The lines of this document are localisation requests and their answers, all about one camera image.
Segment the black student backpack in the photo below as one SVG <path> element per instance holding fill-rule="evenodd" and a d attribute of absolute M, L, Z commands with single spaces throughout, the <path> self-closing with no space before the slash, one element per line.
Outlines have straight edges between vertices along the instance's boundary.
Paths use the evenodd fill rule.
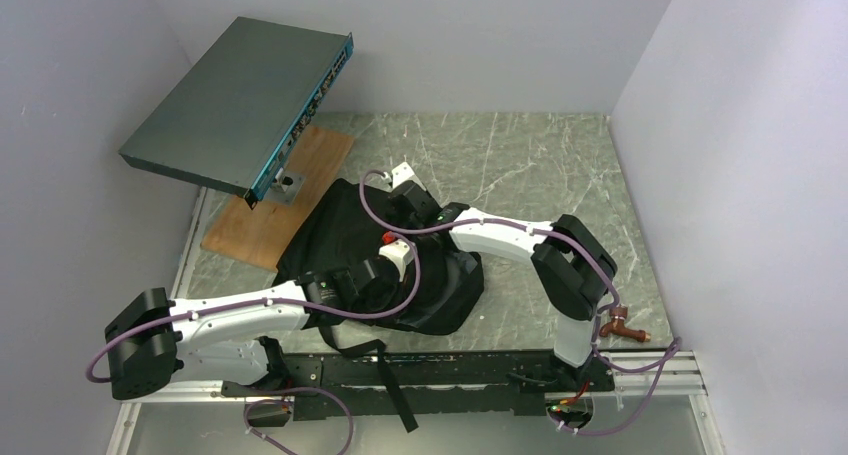
<path fill-rule="evenodd" d="M 422 227 L 442 210 L 419 189 L 391 195 L 337 179 L 279 258 L 273 283 L 303 281 L 309 301 L 355 313 L 383 312 L 406 302 L 403 311 L 375 325 L 424 335 L 456 332 L 484 290 L 480 255 L 460 251 L 445 235 L 432 233 L 412 240 L 421 268 L 399 269 L 379 255 L 390 240 L 367 208 L 409 229 Z"/>

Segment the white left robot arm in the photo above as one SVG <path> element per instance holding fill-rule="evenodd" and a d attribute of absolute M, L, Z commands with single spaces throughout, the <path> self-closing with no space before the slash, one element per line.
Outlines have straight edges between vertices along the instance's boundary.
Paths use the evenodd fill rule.
<path fill-rule="evenodd" d="M 162 288 L 136 296 L 104 329 L 107 384 L 118 401 L 172 383 L 220 380 L 279 392 L 289 372 L 273 333 L 332 329 L 345 321 L 388 321 L 417 297 L 421 261 L 411 246 L 389 245 L 351 268 L 312 272 L 271 288 L 203 299 L 171 299 Z"/>

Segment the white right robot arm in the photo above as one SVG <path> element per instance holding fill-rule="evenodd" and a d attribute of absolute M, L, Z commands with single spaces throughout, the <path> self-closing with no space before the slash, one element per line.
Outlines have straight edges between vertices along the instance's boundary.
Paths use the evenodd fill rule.
<path fill-rule="evenodd" d="M 618 267 L 591 231 L 575 216 L 528 222 L 500 218 L 467 204 L 440 206 L 420 182 L 393 182 L 389 194 L 393 230 L 434 235 L 462 252 L 477 252 L 533 267 L 550 304 L 558 312 L 551 376 L 557 386 L 574 390 L 590 374 L 598 338 L 599 314 L 616 307 L 613 285 Z"/>

